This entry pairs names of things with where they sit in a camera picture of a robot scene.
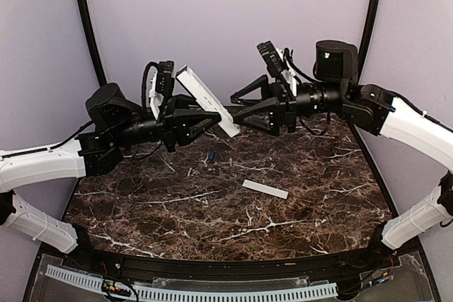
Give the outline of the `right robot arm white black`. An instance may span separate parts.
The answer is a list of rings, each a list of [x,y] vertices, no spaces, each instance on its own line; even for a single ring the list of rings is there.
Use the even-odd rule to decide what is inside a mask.
[[[288,49],[278,51],[270,41],[258,51],[267,74],[230,97],[245,106],[234,122],[274,136],[280,128],[294,132],[303,117],[337,114],[375,136],[399,141],[447,169],[437,187],[402,215],[376,227],[361,263],[376,269],[389,252],[452,218],[452,128],[418,109],[407,98],[374,84],[358,83],[357,47],[337,40],[316,43],[314,75],[293,62]]]

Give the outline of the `white remote control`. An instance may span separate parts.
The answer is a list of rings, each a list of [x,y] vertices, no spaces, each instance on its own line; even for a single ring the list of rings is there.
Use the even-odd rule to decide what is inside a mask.
[[[234,123],[229,111],[188,65],[176,72],[176,79],[195,98],[203,110],[220,114],[219,126],[229,137],[234,137],[240,133],[240,127]]]

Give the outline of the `white battery cover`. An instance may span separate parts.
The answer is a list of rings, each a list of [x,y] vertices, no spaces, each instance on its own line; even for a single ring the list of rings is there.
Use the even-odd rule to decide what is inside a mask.
[[[256,192],[278,197],[280,199],[287,199],[288,197],[287,191],[277,189],[275,187],[271,187],[268,185],[260,184],[251,180],[244,180],[242,186],[250,190],[254,190]]]

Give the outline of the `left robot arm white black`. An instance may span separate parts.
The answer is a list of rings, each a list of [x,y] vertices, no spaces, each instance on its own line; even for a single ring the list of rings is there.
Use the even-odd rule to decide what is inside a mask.
[[[116,83],[101,86],[87,101],[90,120],[57,144],[1,152],[1,226],[13,228],[71,254],[85,271],[100,264],[85,228],[57,220],[26,202],[14,190],[61,178],[108,174],[123,161],[123,149],[160,142],[169,152],[187,146],[220,122],[217,112],[196,107],[186,95],[165,99],[157,117],[127,100]]]

